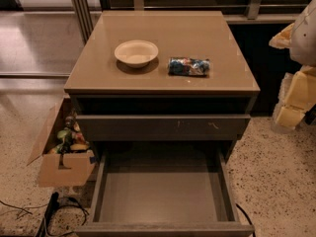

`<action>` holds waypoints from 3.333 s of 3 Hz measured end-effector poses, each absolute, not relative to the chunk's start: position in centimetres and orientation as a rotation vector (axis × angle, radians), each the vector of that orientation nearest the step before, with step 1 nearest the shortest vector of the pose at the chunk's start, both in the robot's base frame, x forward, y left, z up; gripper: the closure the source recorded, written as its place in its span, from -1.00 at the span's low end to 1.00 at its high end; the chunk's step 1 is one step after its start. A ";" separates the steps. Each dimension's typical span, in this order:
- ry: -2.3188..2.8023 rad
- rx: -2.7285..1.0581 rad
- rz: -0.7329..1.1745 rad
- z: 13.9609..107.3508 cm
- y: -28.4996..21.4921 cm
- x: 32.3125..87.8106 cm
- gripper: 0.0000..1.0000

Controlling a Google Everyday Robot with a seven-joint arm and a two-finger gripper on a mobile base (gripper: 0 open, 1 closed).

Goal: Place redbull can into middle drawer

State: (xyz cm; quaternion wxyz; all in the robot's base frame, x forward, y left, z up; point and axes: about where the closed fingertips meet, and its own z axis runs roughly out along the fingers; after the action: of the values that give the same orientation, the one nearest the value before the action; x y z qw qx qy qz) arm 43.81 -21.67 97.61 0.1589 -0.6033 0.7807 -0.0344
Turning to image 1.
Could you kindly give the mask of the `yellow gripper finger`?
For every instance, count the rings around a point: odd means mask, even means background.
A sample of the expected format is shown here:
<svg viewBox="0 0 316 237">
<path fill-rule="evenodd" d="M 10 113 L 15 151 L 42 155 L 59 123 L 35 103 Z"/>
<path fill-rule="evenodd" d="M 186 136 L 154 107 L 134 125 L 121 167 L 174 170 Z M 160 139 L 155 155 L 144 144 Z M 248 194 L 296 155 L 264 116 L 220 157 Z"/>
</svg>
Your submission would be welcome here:
<svg viewBox="0 0 316 237">
<path fill-rule="evenodd" d="M 294 24 L 288 25 L 283 30 L 281 30 L 278 34 L 272 37 L 271 40 L 269 41 L 269 46 L 278 48 L 278 49 L 289 48 L 293 26 Z"/>
<path fill-rule="evenodd" d="M 275 124 L 295 129 L 316 105 L 316 68 L 303 65 L 295 74 L 286 73 L 281 81 Z"/>
</svg>

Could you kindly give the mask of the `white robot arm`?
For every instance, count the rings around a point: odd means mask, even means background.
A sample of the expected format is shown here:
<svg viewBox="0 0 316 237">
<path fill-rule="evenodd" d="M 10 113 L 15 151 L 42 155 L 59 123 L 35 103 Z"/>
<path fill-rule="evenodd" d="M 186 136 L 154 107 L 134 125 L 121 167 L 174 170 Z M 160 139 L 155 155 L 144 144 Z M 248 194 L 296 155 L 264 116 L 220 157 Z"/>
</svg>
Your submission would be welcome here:
<svg viewBox="0 0 316 237">
<path fill-rule="evenodd" d="M 269 46 L 289 49 L 290 59 L 301 64 L 280 83 L 273 128 L 286 133 L 296 129 L 316 105 L 316 0 L 312 0 L 294 23 L 271 38 Z"/>
</svg>

